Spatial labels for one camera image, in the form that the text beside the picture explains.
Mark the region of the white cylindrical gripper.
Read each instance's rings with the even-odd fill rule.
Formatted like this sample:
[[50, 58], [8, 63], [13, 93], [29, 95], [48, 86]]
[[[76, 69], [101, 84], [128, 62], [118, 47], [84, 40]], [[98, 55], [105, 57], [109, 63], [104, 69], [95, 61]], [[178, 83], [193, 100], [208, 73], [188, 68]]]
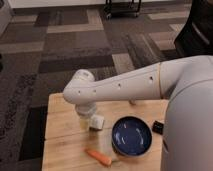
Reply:
[[88, 130], [89, 127], [92, 129], [96, 129], [96, 126], [97, 126], [96, 116], [95, 115], [92, 116], [97, 110], [97, 107], [95, 104], [90, 103], [90, 104], [76, 105], [75, 110], [77, 114], [81, 116], [81, 118], [79, 119], [79, 123], [83, 130]]

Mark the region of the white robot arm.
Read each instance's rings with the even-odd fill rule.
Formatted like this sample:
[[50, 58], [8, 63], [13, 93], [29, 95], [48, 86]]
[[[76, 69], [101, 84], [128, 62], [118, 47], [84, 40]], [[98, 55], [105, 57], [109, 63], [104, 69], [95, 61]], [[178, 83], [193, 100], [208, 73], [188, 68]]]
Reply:
[[166, 99], [161, 171], [213, 171], [213, 55], [158, 62], [96, 81], [77, 71], [64, 99], [87, 115], [98, 101]]

